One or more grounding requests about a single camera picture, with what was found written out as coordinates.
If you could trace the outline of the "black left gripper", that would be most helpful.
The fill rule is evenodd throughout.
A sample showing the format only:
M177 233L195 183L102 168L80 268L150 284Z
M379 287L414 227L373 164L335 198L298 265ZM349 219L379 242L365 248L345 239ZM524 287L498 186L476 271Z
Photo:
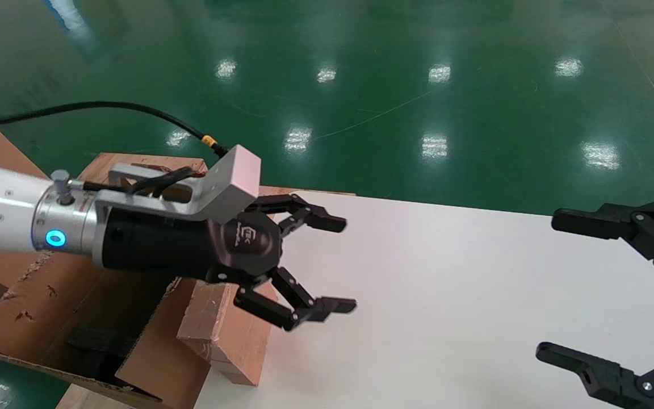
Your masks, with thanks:
M281 238L303 225L341 233L347 228L345 218L297 194L262 196L246 211L218 223L114 209L99 259L108 269L238 283L234 305L287 332L302 323L322 323L332 314L355 311L355 299L315 298L286 268L276 268L282 256ZM289 217L276 225L267 215L277 213ZM282 295L288 307L257 292L266 283Z

